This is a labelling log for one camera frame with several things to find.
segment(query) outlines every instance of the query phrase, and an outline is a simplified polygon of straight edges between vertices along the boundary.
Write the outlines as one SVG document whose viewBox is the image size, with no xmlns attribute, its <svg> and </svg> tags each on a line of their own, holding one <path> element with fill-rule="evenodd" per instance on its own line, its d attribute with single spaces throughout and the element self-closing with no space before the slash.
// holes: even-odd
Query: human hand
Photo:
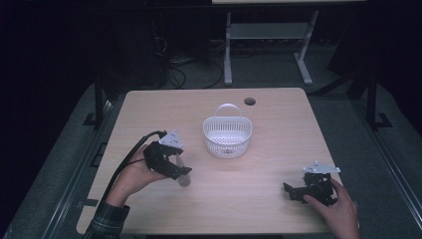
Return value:
<svg viewBox="0 0 422 239">
<path fill-rule="evenodd" d="M 146 166 L 143 145 L 130 159 L 129 164 L 121 171 L 115 184 L 112 186 L 105 202 L 109 205 L 122 207 L 127 198 L 141 190 L 149 183 L 167 178 L 159 172 L 152 171 Z"/>
<path fill-rule="evenodd" d="M 319 212 L 336 238 L 357 239 L 359 230 L 356 205 L 341 184 L 333 178 L 331 184 L 337 192 L 337 202 L 333 206 L 327 207 L 309 195 L 305 195 L 304 200 Z"/>
</svg>

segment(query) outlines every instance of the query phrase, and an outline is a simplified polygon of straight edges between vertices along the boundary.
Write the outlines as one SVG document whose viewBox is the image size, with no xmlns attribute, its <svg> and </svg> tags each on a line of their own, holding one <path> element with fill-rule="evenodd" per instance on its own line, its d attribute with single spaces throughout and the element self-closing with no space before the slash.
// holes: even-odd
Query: dark floor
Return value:
<svg viewBox="0 0 422 239">
<path fill-rule="evenodd" d="M 305 86 L 293 57 L 297 48 L 295 44 L 266 43 L 252 49 L 248 57 L 234 57 L 234 85 L 231 88 L 295 87 L 309 93 L 338 78 L 326 69 L 335 46 L 311 45 L 306 63 L 315 83 Z M 212 60 L 222 66 L 222 56 L 217 55 Z M 181 89 L 202 89 L 214 84 L 221 76 L 221 69 L 216 64 L 196 62 L 177 68 L 186 76 Z M 179 71 L 174 71 L 176 86 L 183 81 Z M 162 88 L 175 89 L 171 82 L 167 81 Z M 358 101 L 349 100 L 345 95 L 349 86 L 350 83 L 346 83 L 322 97 L 309 99 L 331 156 L 342 169 L 340 176 L 344 186 L 360 205 L 361 237 L 422 238 L 421 227 L 415 220 L 420 218 L 421 207 L 413 200 L 422 198 L 421 136 L 391 95 L 379 86 L 377 112 L 384 113 L 393 127 L 373 131 L 365 121 L 365 95 Z M 226 86 L 220 81 L 213 88 Z M 85 162 L 91 162 L 101 143 L 107 142 L 123 100 L 124 96 L 120 96 L 106 108 L 105 122 L 94 130 L 93 126 L 82 125 L 87 114 L 95 110 L 94 89 L 87 89 L 16 214 L 9 238 L 81 237 L 76 231 L 82 211 L 80 202 L 86 199 L 97 171 Z M 391 164 L 398 166 L 403 177 L 397 169 L 390 168 Z M 407 187 L 412 189 L 413 196 L 402 189 Z M 416 210 L 412 210 L 412 203 L 416 204 Z M 283 236 L 333 238 L 329 233 Z"/>
</svg>

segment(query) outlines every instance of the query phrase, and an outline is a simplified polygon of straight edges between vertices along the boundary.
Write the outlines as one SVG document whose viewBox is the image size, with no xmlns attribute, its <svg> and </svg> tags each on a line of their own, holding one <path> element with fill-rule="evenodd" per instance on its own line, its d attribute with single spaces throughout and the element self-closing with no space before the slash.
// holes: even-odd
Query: white basket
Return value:
<svg viewBox="0 0 422 239">
<path fill-rule="evenodd" d="M 234 108 L 238 117 L 218 117 L 223 108 Z M 242 156 L 248 148 L 252 134 L 252 123 L 242 117 L 238 107 L 233 104 L 223 104 L 217 108 L 214 117 L 204 122 L 204 134 L 209 152 L 220 158 L 235 158 Z"/>
</svg>

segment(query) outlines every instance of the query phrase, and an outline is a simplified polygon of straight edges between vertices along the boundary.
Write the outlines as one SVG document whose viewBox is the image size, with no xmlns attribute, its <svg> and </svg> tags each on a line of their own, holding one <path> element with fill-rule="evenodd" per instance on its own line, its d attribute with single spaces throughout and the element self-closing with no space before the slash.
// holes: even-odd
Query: wooden table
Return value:
<svg viewBox="0 0 422 239">
<path fill-rule="evenodd" d="M 256 100 L 254 106 L 245 98 Z M 222 104 L 238 106 L 252 121 L 246 153 L 220 159 L 206 149 L 203 122 Z M 291 201 L 283 182 L 304 186 L 302 168 L 315 160 L 333 164 L 302 89 L 224 89 L 130 92 L 124 100 L 88 199 L 100 200 L 111 175 L 141 137 L 177 129 L 181 157 L 192 167 L 191 184 L 166 179 L 129 197 L 123 233 L 286 234 L 327 231 L 306 204 Z M 158 140 L 154 136 L 149 140 Z M 95 207 L 85 206 L 84 233 Z"/>
</svg>

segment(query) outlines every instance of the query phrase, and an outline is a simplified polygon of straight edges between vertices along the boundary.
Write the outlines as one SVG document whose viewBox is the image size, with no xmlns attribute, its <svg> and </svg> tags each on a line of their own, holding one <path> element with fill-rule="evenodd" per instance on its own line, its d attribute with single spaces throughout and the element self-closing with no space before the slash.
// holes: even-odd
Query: plaid sleeve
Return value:
<svg viewBox="0 0 422 239">
<path fill-rule="evenodd" d="M 123 229 L 124 220 L 130 208 L 114 207 L 106 202 L 101 202 L 96 215 L 87 229 L 84 239 L 116 239 Z"/>
</svg>

